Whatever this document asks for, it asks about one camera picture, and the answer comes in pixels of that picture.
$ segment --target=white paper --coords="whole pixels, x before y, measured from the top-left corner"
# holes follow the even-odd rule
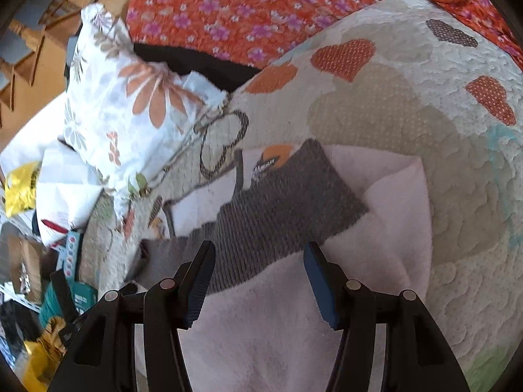
[[[98,174],[72,149],[55,141],[43,155],[36,187],[38,227],[44,245],[65,237],[46,226],[49,220],[66,230],[84,227],[103,187]]]

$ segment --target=gray knitted fabric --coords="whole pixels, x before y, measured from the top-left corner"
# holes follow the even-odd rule
[[[189,237],[143,241],[148,263],[135,277],[144,287],[172,277],[194,258],[203,240],[216,246],[209,293],[245,282],[270,264],[323,243],[368,211],[330,165],[321,145],[307,140],[283,167],[220,208],[215,222]]]

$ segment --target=cushion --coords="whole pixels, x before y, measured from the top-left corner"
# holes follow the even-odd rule
[[[64,138],[114,196],[128,201],[158,184],[162,169],[195,140],[227,101],[205,77],[180,77],[132,52],[124,23],[102,5],[82,10],[65,104]]]

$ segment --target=red floral blanket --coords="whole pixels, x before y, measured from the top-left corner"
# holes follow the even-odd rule
[[[332,23],[380,0],[131,0],[134,41],[192,48],[264,68]],[[509,53],[523,54],[490,0],[432,0]]]

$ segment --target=brown heart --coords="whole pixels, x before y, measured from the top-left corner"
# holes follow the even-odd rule
[[[321,72],[329,72],[352,82],[375,53],[376,46],[372,41],[351,40],[316,50],[311,57],[311,64]]]
[[[497,79],[482,75],[474,81],[469,82],[465,89],[472,94],[478,103],[485,107],[488,112],[498,118],[505,125],[516,125],[516,115],[506,102],[507,90]]]
[[[425,22],[428,28],[440,41],[459,44],[463,47],[477,47],[478,42],[474,37],[467,35],[463,31],[451,27],[449,24],[436,19],[429,19]]]

